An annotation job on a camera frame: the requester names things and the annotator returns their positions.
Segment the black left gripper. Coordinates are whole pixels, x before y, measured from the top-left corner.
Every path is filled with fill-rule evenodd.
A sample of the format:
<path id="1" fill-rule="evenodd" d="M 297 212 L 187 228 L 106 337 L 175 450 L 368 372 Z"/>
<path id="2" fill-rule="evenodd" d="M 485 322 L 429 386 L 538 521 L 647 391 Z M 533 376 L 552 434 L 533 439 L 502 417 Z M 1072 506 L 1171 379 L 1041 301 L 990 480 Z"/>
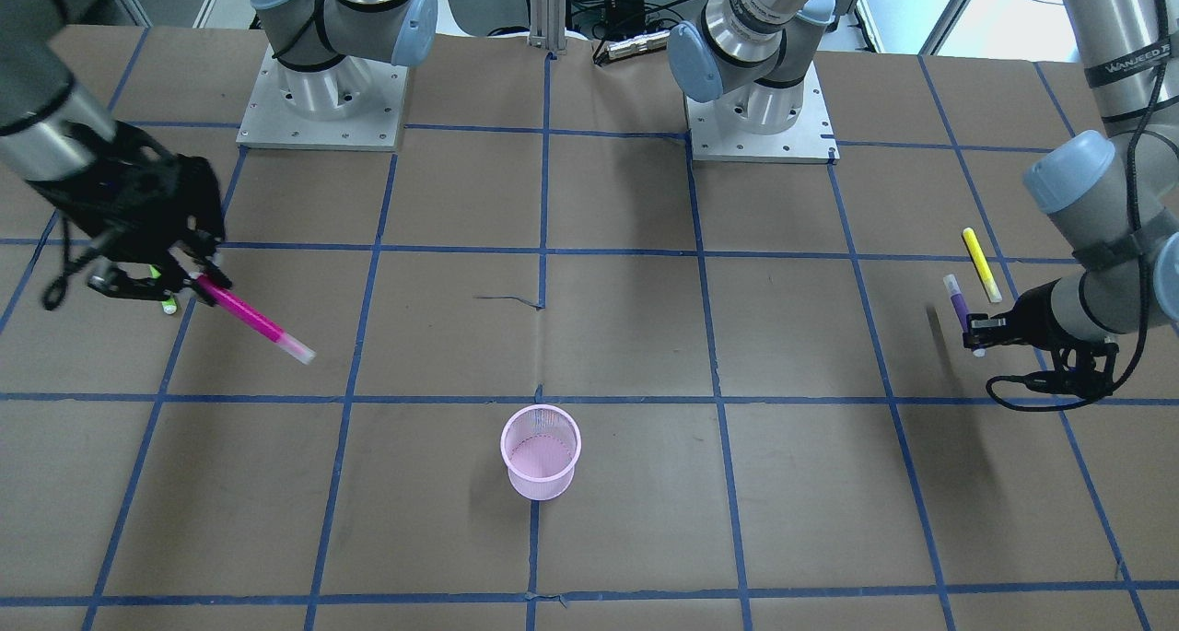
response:
<path id="1" fill-rule="evenodd" d="M 1111 374 L 1119 346 L 1106 336 L 1078 336 L 1065 326 L 1071 315 L 1069 302 L 1078 300 L 1075 287 L 1053 281 L 1020 295 L 1006 313 L 995 316 L 969 313 L 963 328 L 964 349 L 1032 346 L 1050 354 L 1055 372 Z"/>

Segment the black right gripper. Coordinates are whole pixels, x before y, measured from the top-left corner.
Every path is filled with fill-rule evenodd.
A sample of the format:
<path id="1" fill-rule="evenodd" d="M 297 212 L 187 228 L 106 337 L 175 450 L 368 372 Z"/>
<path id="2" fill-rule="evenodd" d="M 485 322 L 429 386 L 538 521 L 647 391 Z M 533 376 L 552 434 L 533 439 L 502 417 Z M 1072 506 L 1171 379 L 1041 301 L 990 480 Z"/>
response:
<path id="1" fill-rule="evenodd" d="M 169 152 L 130 124 L 118 124 L 111 142 L 88 124 L 67 124 L 64 134 L 94 159 L 55 182 L 55 210 L 62 216 L 55 300 L 64 300 L 72 275 L 105 258 L 110 272 L 88 278 L 88 288 L 105 297 L 166 302 L 192 288 L 205 305 L 218 305 L 231 281 L 216 262 L 228 234 L 211 162 Z M 199 271 L 187 272 L 172 256 L 174 248 Z M 163 278 L 152 277 L 150 265 Z"/>

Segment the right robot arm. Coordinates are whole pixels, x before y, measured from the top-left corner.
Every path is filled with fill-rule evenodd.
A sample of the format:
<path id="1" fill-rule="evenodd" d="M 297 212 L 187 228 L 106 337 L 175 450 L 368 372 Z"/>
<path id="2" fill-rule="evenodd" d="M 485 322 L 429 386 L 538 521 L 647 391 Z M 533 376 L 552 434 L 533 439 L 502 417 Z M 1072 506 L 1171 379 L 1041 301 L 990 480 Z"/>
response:
<path id="1" fill-rule="evenodd" d="M 50 40 L 97 0 L 4 0 L 4 164 L 62 217 L 62 267 L 42 290 L 55 310 L 70 281 L 156 302 L 191 290 L 218 303 L 222 191 L 208 159 L 178 155 L 112 116 Z M 345 116 L 365 97 L 365 63 L 416 67 L 437 34 L 439 0 L 249 0 L 282 94 L 303 118 Z"/>

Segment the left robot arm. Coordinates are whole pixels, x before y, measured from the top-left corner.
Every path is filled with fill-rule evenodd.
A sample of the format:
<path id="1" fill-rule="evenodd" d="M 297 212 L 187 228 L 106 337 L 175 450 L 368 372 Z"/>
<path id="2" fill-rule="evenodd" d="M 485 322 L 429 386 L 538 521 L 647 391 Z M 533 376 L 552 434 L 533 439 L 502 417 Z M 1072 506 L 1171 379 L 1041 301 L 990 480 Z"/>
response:
<path id="1" fill-rule="evenodd" d="M 1062 0 L 1102 130 L 1079 132 L 1023 175 L 1036 206 L 1081 271 L 1022 294 L 1007 313 L 976 313 L 969 349 L 1034 346 L 1099 356 L 1120 334 L 1175 322 L 1175 0 Z M 707 0 L 671 31 L 681 93 L 722 99 L 755 84 L 792 88 L 814 57 L 804 24 L 834 0 Z"/>

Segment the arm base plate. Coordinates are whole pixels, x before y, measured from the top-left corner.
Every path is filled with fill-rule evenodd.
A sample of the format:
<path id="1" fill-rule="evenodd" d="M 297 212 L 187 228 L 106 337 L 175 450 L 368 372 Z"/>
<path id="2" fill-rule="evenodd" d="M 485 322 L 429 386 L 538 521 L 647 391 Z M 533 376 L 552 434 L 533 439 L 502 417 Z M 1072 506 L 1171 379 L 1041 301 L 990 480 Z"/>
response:
<path id="1" fill-rule="evenodd" d="M 841 159 L 816 65 L 788 88 L 751 84 L 716 101 L 683 98 L 700 162 L 834 164 Z"/>
<path id="2" fill-rule="evenodd" d="M 345 55 L 320 72 L 289 70 L 266 48 L 237 144 L 291 151 L 395 152 L 410 68 Z"/>

